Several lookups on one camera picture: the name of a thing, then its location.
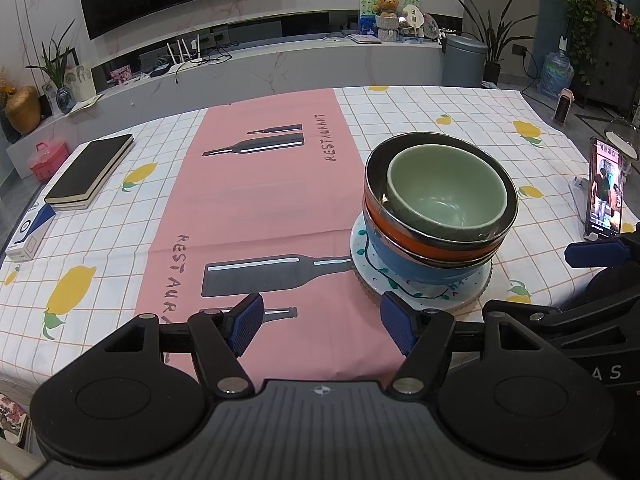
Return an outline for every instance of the dark cabinet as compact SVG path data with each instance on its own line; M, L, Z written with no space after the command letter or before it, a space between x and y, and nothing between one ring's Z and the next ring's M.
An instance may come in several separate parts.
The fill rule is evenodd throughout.
M598 17L598 31L591 38L596 63L586 67L591 84L576 74L571 90L578 99L593 99L622 110L631 110L640 82L640 41L608 16Z

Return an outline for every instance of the potted plant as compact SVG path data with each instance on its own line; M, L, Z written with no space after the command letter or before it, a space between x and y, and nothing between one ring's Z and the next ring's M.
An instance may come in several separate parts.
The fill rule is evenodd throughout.
M609 14L610 0L564 1L569 4L567 16L571 20L569 60L580 75L580 80L588 85L591 81L589 81L584 68L589 64L596 63L596 58L589 44L598 30L598 15L600 13Z
M476 40L482 41L489 48L489 51L486 55L486 62L484 64L484 80L497 84L498 77L500 76L500 70L502 68L500 66L500 62L502 60L500 56L502 55L502 51L504 50L504 48L513 41L534 39L533 36L509 36L511 29L516 23L525 22L526 20L535 18L537 14L531 14L530 16L525 16L524 18L520 18L519 20L513 20L505 23L504 17L507 15L507 12L511 7L511 3L513 2L513 0L509 0L500 16L500 23L496 28L494 28L494 20L490 10L488 10L486 13L487 22L485 23L482 19L482 14L476 7L474 1L469 0L480 22L478 23L478 20L476 20L476 17L466 6L466 4L462 0L458 1L460 2L460 4L462 4L465 12L469 15L471 20L478 28L480 37L476 37Z
M58 42L53 40L53 34L56 33L54 28L51 39L49 40L48 49L45 49L44 43L42 43L42 60L44 61L44 66L29 65L26 67L39 68L49 76L53 84L58 89L56 91L56 103L63 114L68 114L77 103L71 89L65 85L66 58L71 53L71 47L66 47L64 52L61 52L60 49L63 38L68 33L74 22L75 20L69 24L66 30L62 33L62 36L60 36L60 40L58 40ZM51 51L51 45L55 47L54 52Z

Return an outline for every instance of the tablecloth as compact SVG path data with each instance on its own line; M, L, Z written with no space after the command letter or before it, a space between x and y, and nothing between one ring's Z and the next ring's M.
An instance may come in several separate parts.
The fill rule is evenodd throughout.
M90 208L57 213L36 259L0 268L2 378L36 387L136 314L181 322L233 306L250 286L273 315L241 358L256 383L389 377L402 357L348 266L349 231L370 150L412 131L478 145L519 191L491 281L460 319L481 319L491 298L559 304L586 286L597 269L571 269L563 251L582 239L570 185L587 176L587 162L519 92L415 86L268 96L114 134L133 133L135 146ZM624 229L636 221L624 208ZM269 262L290 267L254 272ZM82 299L52 306L70 272ZM46 310L60 323L44 331ZM188 356L164 358L190 371Z

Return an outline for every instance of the red basket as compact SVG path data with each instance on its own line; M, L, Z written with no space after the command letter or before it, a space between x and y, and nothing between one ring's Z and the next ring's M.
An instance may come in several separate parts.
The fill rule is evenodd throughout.
M49 180L60 169L69 156L66 142L48 146L46 142L36 144L36 152L29 158L29 168L40 182Z

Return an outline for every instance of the blue and white box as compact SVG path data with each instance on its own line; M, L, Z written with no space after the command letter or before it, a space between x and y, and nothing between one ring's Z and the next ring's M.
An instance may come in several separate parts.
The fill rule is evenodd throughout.
M49 204L40 201L27 210L6 248L12 262L33 260L55 215Z

